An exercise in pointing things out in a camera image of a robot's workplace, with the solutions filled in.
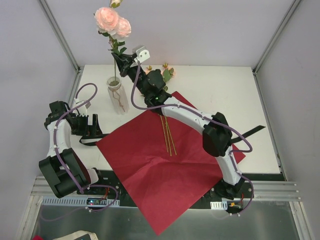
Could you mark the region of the black ribbon with gold print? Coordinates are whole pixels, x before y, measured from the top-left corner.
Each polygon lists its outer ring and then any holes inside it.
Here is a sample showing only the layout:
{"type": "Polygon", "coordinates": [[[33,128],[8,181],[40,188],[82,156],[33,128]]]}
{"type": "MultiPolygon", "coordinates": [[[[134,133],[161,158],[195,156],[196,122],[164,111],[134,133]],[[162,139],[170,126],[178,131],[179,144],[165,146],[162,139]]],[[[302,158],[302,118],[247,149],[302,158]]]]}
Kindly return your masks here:
{"type": "MultiPolygon", "coordinates": [[[[242,134],[242,136],[246,139],[247,137],[261,131],[262,129],[266,128],[265,126],[258,125],[254,127],[253,129],[245,132],[242,134]]],[[[79,143],[85,145],[85,146],[96,146],[96,142],[99,141],[100,139],[103,139],[104,137],[108,136],[109,134],[101,134],[101,135],[96,135],[96,136],[82,136],[79,140],[79,143]]]]}

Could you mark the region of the light pink rose stem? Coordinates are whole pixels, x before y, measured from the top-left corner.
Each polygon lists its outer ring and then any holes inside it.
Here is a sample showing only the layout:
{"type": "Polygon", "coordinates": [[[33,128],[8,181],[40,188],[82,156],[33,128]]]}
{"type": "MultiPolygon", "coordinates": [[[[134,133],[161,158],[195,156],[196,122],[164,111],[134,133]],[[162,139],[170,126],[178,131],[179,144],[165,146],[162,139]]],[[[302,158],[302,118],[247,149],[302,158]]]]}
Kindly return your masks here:
{"type": "Polygon", "coordinates": [[[100,7],[93,14],[98,34],[108,38],[109,51],[117,57],[127,49],[125,40],[132,33],[130,22],[116,11],[122,2],[110,0],[108,6],[100,7]]]}

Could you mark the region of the pink artificial flower bunch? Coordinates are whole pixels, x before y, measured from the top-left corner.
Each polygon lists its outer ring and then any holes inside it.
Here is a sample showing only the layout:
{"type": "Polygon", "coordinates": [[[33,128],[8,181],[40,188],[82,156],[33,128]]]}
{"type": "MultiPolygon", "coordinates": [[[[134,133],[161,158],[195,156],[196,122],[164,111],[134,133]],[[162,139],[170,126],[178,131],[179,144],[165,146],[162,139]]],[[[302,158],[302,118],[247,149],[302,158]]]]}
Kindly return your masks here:
{"type": "MultiPolygon", "coordinates": [[[[161,72],[161,75],[162,75],[165,83],[170,81],[176,74],[174,68],[170,67],[167,62],[165,62],[162,65],[162,69],[160,72],[161,72]]],[[[167,151],[167,153],[169,153],[170,157],[172,157],[174,155],[176,156],[177,150],[176,150],[175,143],[174,143],[174,140],[172,137],[172,133],[171,133],[168,119],[166,116],[161,116],[161,115],[158,115],[158,116],[160,117],[160,120],[161,120],[166,151],[167,151]]]]}

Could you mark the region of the brown red wrapping paper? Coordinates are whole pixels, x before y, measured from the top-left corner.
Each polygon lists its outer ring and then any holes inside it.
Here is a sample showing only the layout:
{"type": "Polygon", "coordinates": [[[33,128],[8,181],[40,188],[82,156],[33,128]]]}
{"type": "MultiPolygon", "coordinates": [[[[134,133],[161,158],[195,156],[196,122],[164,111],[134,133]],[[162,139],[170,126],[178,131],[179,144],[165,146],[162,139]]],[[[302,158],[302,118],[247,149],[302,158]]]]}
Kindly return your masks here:
{"type": "Polygon", "coordinates": [[[160,235],[222,179],[202,136],[169,118],[175,149],[167,152],[158,114],[144,111],[97,142],[97,147],[146,218],[160,235]]]}

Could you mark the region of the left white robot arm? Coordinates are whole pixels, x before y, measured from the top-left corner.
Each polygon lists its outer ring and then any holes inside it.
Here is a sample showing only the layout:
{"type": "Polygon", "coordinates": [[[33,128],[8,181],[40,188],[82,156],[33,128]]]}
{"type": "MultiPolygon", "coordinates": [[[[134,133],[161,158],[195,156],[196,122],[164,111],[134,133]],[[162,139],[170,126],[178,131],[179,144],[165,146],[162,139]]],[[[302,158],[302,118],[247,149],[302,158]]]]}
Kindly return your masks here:
{"type": "Polygon", "coordinates": [[[63,101],[49,104],[51,113],[45,119],[44,126],[49,131],[50,146],[45,159],[38,164],[52,192],[57,198],[63,198],[75,191],[89,188],[99,195],[105,191],[106,183],[97,168],[86,168],[71,147],[71,135],[80,136],[80,140],[101,139],[103,134],[97,114],[89,116],[78,110],[68,112],[69,105],[63,101]]]}

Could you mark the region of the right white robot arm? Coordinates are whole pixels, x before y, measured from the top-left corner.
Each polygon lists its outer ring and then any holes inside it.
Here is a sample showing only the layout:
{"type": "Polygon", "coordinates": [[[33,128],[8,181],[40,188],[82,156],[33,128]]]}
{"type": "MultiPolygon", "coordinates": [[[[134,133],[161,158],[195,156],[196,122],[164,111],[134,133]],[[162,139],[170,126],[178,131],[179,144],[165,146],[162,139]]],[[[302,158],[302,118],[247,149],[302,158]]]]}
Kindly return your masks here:
{"type": "Polygon", "coordinates": [[[215,157],[222,172],[222,180],[214,187],[216,194],[229,200],[241,194],[245,180],[235,161],[232,130],[225,116],[220,112],[201,112],[166,92],[161,71],[156,69],[145,73],[137,60],[137,54],[112,53],[112,56],[120,76],[129,77],[133,89],[143,95],[145,110],[175,119],[201,134],[203,149],[215,157]]]}

